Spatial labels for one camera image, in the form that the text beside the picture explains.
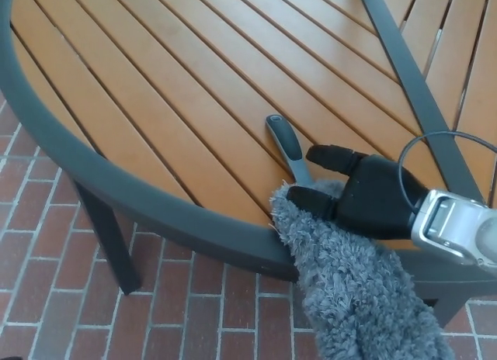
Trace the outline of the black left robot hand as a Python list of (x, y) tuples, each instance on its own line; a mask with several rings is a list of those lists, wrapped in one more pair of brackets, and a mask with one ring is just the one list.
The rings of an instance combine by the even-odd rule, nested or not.
[(1, 360), (27, 360), (31, 347), (24, 344), (1, 344)]

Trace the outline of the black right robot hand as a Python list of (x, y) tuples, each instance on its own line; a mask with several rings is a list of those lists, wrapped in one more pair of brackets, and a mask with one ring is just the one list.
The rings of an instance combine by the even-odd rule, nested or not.
[(377, 240), (409, 240), (415, 219), (412, 205), (422, 203), (428, 189), (398, 164), (376, 154), (336, 145), (314, 145), (306, 158), (349, 177), (339, 197), (293, 186), (287, 199), (298, 209), (349, 232)]

